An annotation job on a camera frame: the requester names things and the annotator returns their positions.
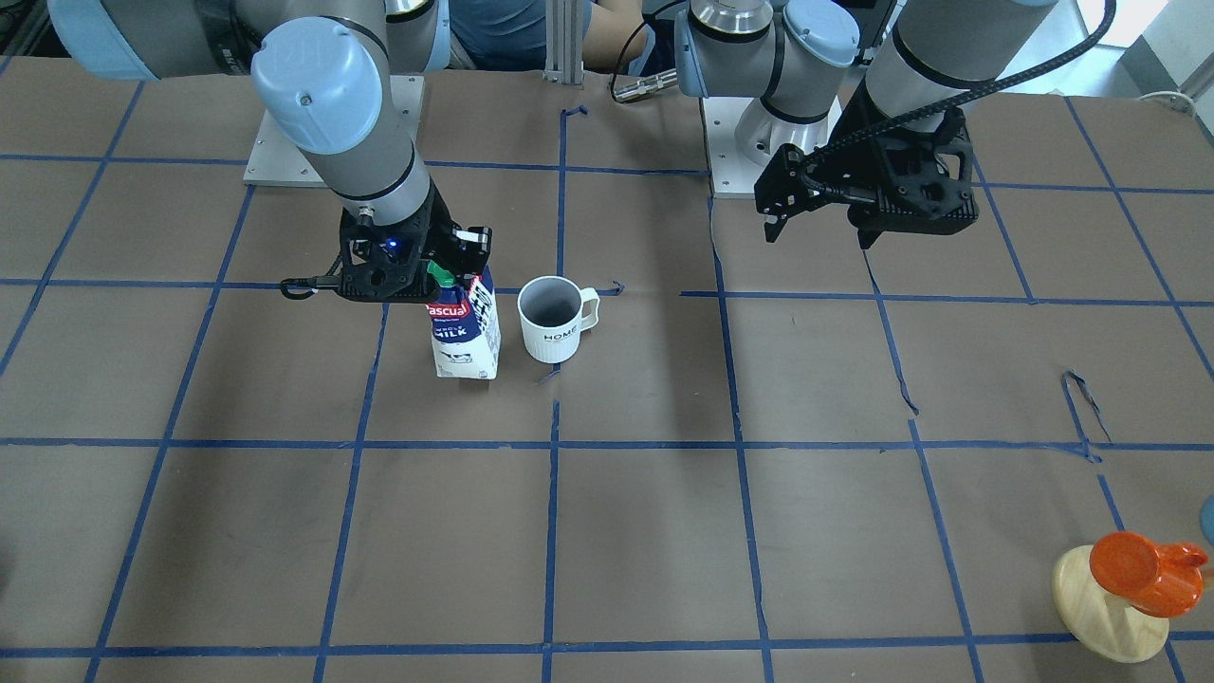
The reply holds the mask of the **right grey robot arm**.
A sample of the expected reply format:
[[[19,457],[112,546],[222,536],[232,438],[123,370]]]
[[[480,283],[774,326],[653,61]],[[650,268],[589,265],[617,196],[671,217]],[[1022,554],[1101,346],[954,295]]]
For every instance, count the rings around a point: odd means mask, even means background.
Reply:
[[[410,286],[429,266],[486,268],[490,233],[461,228],[392,97],[441,66],[442,1],[51,1],[66,51],[113,81],[248,75],[270,119],[341,203],[345,266]]]

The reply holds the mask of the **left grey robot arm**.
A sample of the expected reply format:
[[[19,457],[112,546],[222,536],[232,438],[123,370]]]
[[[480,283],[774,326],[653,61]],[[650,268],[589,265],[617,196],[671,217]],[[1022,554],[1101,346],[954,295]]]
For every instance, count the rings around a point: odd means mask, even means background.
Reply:
[[[824,142],[764,140],[753,186],[764,238],[843,204],[861,247],[887,232],[953,237],[978,220],[968,104],[999,76],[1050,1],[908,1]],[[861,28],[834,1],[690,1],[673,19],[683,93],[745,97],[756,126],[822,129]]]

